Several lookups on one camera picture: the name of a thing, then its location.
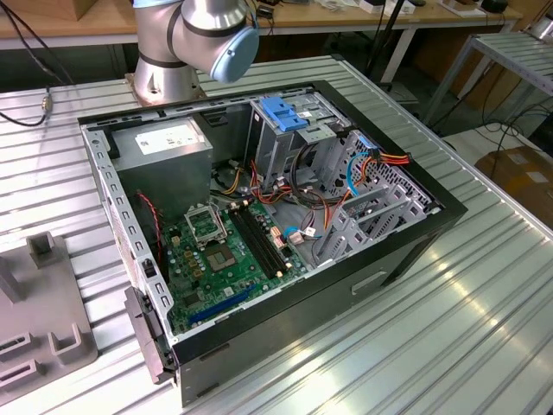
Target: gray plastic holder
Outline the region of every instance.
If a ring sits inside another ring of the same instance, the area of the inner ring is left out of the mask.
[[[63,238],[0,252],[0,406],[97,357]]]

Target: green motherboard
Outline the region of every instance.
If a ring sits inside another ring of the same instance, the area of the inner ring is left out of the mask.
[[[254,202],[248,209],[272,243],[269,230],[275,224],[264,206]],[[278,255],[289,269],[280,278],[268,278],[229,213],[221,212],[220,219],[227,232],[225,243],[214,241],[203,251],[198,249],[185,220],[162,230],[168,241],[168,287],[175,302],[168,317],[175,334],[201,324],[202,311],[208,310],[208,319],[214,318],[307,272],[297,252],[288,247]],[[194,228],[197,237],[213,232],[217,226],[210,214],[203,214],[194,217]]]

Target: slotted aluminum table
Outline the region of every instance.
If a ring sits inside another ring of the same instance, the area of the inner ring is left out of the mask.
[[[328,80],[468,207],[408,274],[187,408],[221,413],[546,413],[553,405],[551,231],[460,160],[344,61],[252,67],[210,96]],[[43,91],[7,93],[12,117],[40,114]],[[137,107],[129,85],[55,88],[48,124],[0,124],[0,247],[63,235],[100,356],[1,413],[181,413],[152,384],[129,319],[129,286],[75,119]]]
[[[482,59],[479,68],[474,71],[473,76],[471,76],[471,79],[463,88],[461,96],[476,83],[490,61],[499,63],[505,69],[530,83],[531,86],[541,89],[548,95],[553,95],[553,45],[548,45],[526,33],[473,35],[469,36],[465,42],[465,46],[463,46],[457,55],[457,58],[433,95],[423,118],[425,124],[428,124],[432,119],[443,97],[449,91],[455,77],[473,50],[481,52],[484,55],[484,59]],[[523,98],[519,100],[521,104],[528,98],[531,89],[527,90]],[[512,109],[512,112],[515,112],[518,107],[520,105]]]

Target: expansion slot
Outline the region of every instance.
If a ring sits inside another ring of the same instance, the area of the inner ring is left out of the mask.
[[[235,294],[232,297],[228,297],[226,300],[223,300],[220,303],[217,303],[208,309],[205,309],[203,311],[200,311],[199,313],[191,315],[188,318],[188,324],[194,324],[195,322],[205,321],[219,314],[221,311],[225,311],[226,309],[231,308],[233,305],[242,303],[250,295],[250,291],[252,291],[254,288],[256,288],[255,284],[250,285],[242,292],[239,292],[238,294]]]
[[[232,210],[229,212],[229,216],[265,276],[267,278],[282,276],[287,270],[286,264],[247,208]]]

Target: wooden desk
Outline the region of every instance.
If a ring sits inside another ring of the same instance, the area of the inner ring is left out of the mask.
[[[52,17],[20,13],[31,28],[50,47],[108,45],[137,42],[137,26],[134,12],[128,0],[99,0],[78,22]],[[317,3],[310,5],[282,4],[275,7],[274,35],[298,35],[307,33],[334,33],[376,30],[379,13],[366,13],[358,8],[345,8],[333,12]],[[511,31],[522,15],[508,8],[504,15],[459,17],[444,9],[437,0],[428,0],[426,6],[416,8],[413,15],[400,16],[394,29],[403,30],[390,64],[382,81],[393,79],[401,60],[417,29],[462,26],[503,25],[502,31]],[[383,26],[388,17],[383,19]],[[261,35],[267,35],[270,24],[260,19]],[[29,42],[38,47],[35,41]],[[21,42],[6,16],[0,16],[0,49],[22,48]]]

